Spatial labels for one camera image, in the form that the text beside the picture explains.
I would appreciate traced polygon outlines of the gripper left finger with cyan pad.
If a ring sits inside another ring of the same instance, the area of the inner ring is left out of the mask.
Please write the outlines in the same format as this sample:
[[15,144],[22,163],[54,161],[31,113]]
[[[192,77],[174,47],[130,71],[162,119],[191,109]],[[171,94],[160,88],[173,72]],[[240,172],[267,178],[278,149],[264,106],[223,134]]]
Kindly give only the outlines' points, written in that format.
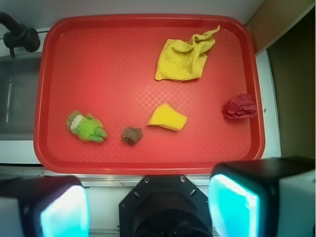
[[75,176],[0,182],[2,237],[87,237],[90,216],[88,192]]

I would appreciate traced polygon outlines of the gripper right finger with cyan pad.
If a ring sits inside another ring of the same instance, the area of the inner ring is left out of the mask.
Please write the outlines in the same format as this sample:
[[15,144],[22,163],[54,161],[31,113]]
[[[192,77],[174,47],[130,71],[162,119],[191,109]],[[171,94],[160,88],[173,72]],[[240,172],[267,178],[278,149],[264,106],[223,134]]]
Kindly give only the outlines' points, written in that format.
[[316,162],[289,157],[218,163],[208,207],[221,237],[313,237]]

